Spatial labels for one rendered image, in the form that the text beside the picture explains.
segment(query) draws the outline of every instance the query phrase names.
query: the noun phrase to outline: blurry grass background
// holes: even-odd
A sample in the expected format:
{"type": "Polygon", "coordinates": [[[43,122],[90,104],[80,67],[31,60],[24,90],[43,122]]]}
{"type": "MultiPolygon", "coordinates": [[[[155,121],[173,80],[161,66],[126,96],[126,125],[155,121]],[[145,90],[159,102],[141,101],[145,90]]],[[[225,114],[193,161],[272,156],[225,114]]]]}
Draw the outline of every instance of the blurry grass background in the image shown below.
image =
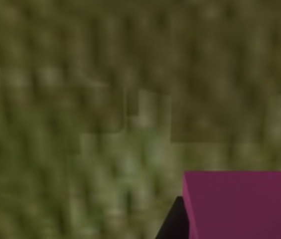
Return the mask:
{"type": "Polygon", "coordinates": [[[152,239],[184,170],[281,170],[281,2],[168,4],[0,0],[0,238],[152,239]]]}

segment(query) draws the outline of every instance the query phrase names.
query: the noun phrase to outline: magenta block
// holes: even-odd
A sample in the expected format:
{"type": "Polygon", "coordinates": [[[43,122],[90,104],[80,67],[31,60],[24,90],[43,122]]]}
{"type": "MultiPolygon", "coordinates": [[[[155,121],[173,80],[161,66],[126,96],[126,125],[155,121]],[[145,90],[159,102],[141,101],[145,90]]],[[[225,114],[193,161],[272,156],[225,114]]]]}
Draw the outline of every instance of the magenta block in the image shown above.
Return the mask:
{"type": "Polygon", "coordinates": [[[281,172],[185,172],[189,239],[281,239],[281,172]]]}

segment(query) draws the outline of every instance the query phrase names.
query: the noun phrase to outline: pink rectangular object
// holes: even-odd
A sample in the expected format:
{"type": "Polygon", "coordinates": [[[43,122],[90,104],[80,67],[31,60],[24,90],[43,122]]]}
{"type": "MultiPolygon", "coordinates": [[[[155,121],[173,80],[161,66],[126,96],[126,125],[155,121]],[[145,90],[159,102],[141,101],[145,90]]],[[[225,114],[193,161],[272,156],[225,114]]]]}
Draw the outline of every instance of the pink rectangular object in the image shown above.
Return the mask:
{"type": "Polygon", "coordinates": [[[185,172],[189,239],[281,239],[281,172],[185,172]]]}

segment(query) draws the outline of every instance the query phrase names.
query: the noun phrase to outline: box top surface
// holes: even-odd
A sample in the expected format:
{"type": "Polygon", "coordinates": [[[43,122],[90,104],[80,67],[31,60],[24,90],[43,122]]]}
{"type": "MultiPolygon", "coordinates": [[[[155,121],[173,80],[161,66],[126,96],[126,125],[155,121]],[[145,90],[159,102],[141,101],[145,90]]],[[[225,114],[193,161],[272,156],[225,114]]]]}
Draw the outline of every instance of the box top surface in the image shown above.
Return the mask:
{"type": "Polygon", "coordinates": [[[185,172],[195,239],[281,239],[281,172],[185,172]]]}

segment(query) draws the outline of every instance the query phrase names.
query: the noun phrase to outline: green and brown textured surface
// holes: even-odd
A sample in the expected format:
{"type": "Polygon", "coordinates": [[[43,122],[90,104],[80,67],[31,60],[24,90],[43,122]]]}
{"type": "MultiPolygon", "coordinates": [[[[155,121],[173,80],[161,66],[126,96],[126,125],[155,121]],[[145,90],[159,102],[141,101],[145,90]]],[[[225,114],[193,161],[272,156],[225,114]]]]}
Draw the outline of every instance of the green and brown textured surface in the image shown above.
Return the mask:
{"type": "Polygon", "coordinates": [[[0,238],[153,239],[184,170],[281,170],[281,1],[0,0],[0,238]]]}

